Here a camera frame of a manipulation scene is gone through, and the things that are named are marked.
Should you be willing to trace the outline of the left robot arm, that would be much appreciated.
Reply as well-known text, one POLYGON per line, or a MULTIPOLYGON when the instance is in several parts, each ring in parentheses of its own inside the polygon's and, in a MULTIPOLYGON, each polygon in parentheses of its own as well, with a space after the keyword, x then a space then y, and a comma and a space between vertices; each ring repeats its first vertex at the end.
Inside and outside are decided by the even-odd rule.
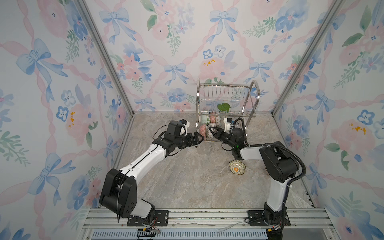
POLYGON ((170 121, 167 130, 153 136, 149 148, 136 160, 120 170, 108 171, 102 188, 99 203, 115 213, 118 220, 137 219, 152 225, 156 207, 138 197, 138 184, 159 162, 173 156, 173 151, 195 147, 205 139, 199 132, 189 133, 190 123, 184 119, 170 121))

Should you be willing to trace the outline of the maroon patterned white bowl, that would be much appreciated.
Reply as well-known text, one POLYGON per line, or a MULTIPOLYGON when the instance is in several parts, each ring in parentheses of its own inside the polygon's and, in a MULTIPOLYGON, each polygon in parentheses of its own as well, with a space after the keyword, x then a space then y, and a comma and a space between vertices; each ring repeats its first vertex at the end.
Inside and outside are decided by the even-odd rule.
POLYGON ((214 141, 215 140, 214 134, 210 131, 210 127, 216 127, 216 126, 217 126, 216 123, 210 123, 209 125, 207 125, 207 128, 206 128, 207 141, 214 141))

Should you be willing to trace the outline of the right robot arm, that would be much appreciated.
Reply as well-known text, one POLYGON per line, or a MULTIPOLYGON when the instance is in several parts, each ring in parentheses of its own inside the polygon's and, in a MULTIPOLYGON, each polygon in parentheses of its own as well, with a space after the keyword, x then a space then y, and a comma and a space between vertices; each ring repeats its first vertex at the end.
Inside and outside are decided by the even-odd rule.
POLYGON ((281 142, 250 145, 246 135, 240 128, 233 128, 230 132, 218 127, 209 127, 214 138, 229 147, 234 160, 230 162, 233 174, 244 172, 243 161, 262 160, 271 179, 270 191, 264 204, 262 217, 251 219, 246 223, 253 224, 264 221, 271 228, 270 233, 280 233, 284 229, 287 212, 287 199, 293 182, 301 179, 306 174, 305 164, 292 151, 284 147, 281 142))

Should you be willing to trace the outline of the stainless steel dish rack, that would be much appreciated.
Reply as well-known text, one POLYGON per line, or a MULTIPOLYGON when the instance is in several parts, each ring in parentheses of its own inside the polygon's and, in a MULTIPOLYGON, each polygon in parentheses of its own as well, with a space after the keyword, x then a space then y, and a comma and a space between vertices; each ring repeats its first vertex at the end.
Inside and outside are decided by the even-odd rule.
POLYGON ((261 90, 257 81, 249 85, 225 84, 217 78, 197 81, 196 128, 206 141, 216 142, 208 127, 220 127, 227 132, 237 118, 248 127, 256 116, 261 90))

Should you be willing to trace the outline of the pale green grid bowl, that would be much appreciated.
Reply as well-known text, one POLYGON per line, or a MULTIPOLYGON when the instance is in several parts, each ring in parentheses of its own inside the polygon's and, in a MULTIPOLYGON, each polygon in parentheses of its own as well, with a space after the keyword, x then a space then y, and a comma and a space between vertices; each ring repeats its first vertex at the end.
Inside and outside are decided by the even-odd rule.
POLYGON ((203 124, 203 125, 206 125, 206 124, 207 124, 208 119, 209 119, 209 117, 207 117, 207 116, 205 116, 205 115, 200 115, 200 116, 199 116, 200 123, 203 124))

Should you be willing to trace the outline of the orange flower-shaped dish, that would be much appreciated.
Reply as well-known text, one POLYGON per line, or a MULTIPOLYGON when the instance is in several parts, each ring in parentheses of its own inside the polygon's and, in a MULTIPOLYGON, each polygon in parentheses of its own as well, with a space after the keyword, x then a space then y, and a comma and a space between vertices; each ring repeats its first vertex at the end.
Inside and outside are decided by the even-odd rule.
POLYGON ((246 165, 240 160, 233 160, 229 162, 229 169, 232 174, 243 175, 246 170, 246 165))

